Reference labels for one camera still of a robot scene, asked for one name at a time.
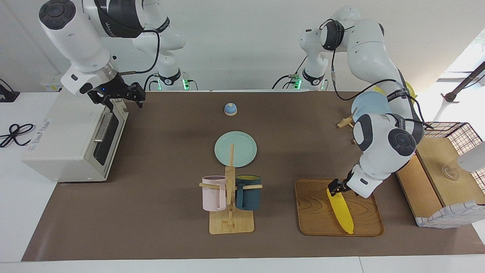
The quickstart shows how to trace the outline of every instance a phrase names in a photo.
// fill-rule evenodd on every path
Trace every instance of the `pink mug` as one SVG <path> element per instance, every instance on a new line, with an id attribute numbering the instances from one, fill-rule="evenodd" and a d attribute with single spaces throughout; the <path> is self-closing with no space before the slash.
<path id="1" fill-rule="evenodd" d="M 226 204 L 226 177 L 211 175 L 202 177 L 202 183 L 218 185 L 219 189 L 202 188 L 202 207 L 206 211 L 221 211 L 227 208 Z"/>

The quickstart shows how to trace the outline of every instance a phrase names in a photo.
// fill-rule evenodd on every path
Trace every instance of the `wire basket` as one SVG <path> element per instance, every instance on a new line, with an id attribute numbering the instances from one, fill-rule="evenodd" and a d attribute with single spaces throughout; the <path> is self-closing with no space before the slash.
<path id="1" fill-rule="evenodd" d="M 426 128 L 424 137 L 448 138 L 459 155 L 468 152 L 482 142 L 477 132 L 468 122 L 427 122 L 434 129 Z M 485 169 L 471 173 L 485 193 Z"/>

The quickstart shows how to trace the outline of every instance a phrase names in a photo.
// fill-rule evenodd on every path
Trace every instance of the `green indicator light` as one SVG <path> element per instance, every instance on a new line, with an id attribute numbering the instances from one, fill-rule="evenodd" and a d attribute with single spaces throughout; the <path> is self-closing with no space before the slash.
<path id="1" fill-rule="evenodd" d="M 302 80 L 301 79 L 297 79 L 296 83 L 295 83 L 295 89 L 300 89 L 300 86 L 302 85 Z"/>
<path id="2" fill-rule="evenodd" d="M 187 80 L 186 80 L 186 79 L 182 79 L 182 82 L 183 82 L 183 88 L 184 88 L 185 90 L 189 90 L 189 89 L 190 89 L 190 85 L 189 85 L 189 83 L 187 82 Z"/>

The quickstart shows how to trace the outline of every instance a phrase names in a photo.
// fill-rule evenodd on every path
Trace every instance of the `wooden tray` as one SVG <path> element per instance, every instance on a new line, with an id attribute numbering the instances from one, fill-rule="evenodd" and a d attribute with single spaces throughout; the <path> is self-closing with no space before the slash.
<path id="1" fill-rule="evenodd" d="M 300 230 L 310 236 L 377 237 L 384 232 L 374 195 L 365 199 L 353 191 L 344 192 L 354 220 L 354 234 L 340 226 L 325 193 L 333 179 L 300 179 L 295 183 Z"/>

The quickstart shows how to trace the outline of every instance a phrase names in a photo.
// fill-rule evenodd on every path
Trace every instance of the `mug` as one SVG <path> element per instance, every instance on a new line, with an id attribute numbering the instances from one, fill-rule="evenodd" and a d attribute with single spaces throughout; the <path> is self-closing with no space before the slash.
<path id="1" fill-rule="evenodd" d="M 219 189 L 202 188 L 202 208 L 206 211 L 221 211 L 227 208 L 226 204 L 226 177 L 211 175 L 202 177 L 202 183 L 218 185 Z"/>
<path id="2" fill-rule="evenodd" d="M 261 189 L 243 189 L 248 185 L 260 185 L 261 177 L 257 175 L 238 175 L 236 176 L 236 208 L 242 210 L 257 210 L 261 198 Z"/>

